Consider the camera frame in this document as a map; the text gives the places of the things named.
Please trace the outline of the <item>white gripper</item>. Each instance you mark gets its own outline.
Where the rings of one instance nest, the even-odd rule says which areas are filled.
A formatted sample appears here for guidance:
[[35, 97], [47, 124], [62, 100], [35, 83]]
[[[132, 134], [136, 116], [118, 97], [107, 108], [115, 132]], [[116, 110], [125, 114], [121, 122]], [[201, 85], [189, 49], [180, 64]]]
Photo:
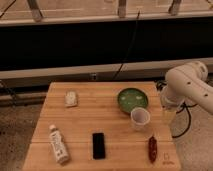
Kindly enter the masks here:
[[163, 110], [163, 122], [170, 124], [176, 115], [176, 111], [172, 109], [177, 109], [184, 102], [184, 97], [169, 86], [165, 86], [160, 92], [160, 101], [162, 106], [166, 108]]

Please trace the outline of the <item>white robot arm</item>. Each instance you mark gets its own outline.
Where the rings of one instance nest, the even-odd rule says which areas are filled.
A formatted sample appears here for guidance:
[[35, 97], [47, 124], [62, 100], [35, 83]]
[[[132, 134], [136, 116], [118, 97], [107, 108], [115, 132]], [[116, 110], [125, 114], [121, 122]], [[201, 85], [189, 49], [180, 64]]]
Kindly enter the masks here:
[[189, 62], [168, 70], [166, 86], [160, 92], [162, 119], [170, 124], [177, 109], [189, 99], [213, 115], [213, 87], [206, 83], [208, 69], [200, 61]]

